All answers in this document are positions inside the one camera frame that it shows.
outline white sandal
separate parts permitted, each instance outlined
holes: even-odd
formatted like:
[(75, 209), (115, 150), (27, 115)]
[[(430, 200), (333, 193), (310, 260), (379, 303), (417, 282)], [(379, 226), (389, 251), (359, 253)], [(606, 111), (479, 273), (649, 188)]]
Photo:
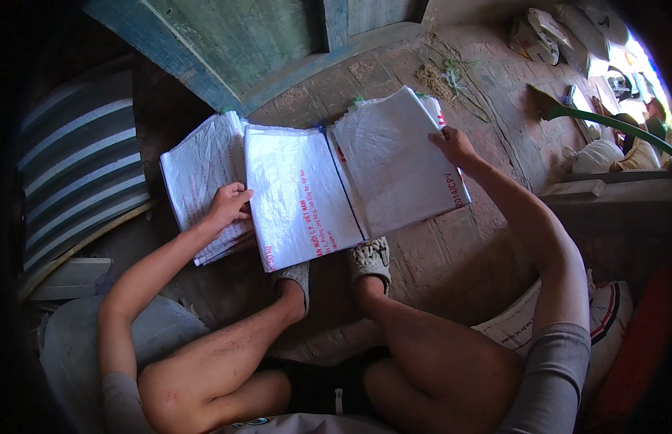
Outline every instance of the white sandal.
[(360, 276), (377, 276), (384, 283), (384, 295), (389, 295), (391, 274), (389, 273), (389, 243), (386, 237), (363, 242), (351, 248), (348, 265), (352, 282)]

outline shorts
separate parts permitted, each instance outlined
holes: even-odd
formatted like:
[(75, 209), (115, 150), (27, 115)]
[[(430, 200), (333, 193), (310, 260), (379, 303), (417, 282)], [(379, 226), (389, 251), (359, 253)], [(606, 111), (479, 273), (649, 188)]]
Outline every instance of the shorts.
[(391, 358), (389, 348), (374, 346), (334, 366), (268, 357), (256, 371), (279, 370), (288, 376), (287, 413), (349, 414), (383, 421), (367, 397), (364, 375), (374, 362), (385, 358)]

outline gray shirt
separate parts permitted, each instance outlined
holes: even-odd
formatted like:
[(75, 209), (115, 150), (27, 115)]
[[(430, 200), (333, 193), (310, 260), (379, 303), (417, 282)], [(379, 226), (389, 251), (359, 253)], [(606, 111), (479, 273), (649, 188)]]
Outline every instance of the gray shirt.
[[(551, 324), (534, 338), (526, 372), (514, 404), (497, 433), (569, 434), (582, 398), (591, 355), (591, 336), (580, 325)], [(154, 433), (141, 408), (136, 381), (111, 372), (102, 381), (107, 431), (116, 434)], [(232, 424), (213, 434), (391, 434), (375, 421), (331, 414), (283, 414)]]

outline knee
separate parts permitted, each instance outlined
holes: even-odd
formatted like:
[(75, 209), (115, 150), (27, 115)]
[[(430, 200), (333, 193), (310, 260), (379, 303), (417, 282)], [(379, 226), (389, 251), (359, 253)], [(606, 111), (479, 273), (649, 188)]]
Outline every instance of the knee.
[(194, 417), (196, 409), (192, 397), (175, 380), (174, 373), (164, 360), (149, 365), (141, 372), (138, 390), (146, 419), (158, 433), (202, 431), (202, 427), (196, 425), (198, 418)]

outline forearm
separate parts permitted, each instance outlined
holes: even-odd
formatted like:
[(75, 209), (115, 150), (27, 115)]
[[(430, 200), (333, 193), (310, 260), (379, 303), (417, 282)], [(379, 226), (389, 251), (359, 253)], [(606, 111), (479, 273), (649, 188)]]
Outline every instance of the forearm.
[(555, 214), (480, 158), (464, 171), (493, 199), (539, 268), (541, 291), (534, 310), (534, 332), (555, 322), (572, 322), (588, 331), (588, 288), (582, 255)]
[(463, 171), (497, 205), (540, 271), (580, 257), (560, 221), (539, 198), (480, 158)]
[(167, 282), (214, 238), (216, 234), (203, 223), (177, 235), (128, 269), (107, 294), (100, 311), (115, 311), (133, 322)]
[(115, 283), (100, 305), (100, 374), (121, 371), (136, 378), (131, 325), (160, 290), (192, 257), (217, 237), (203, 224), (177, 235), (138, 261)]

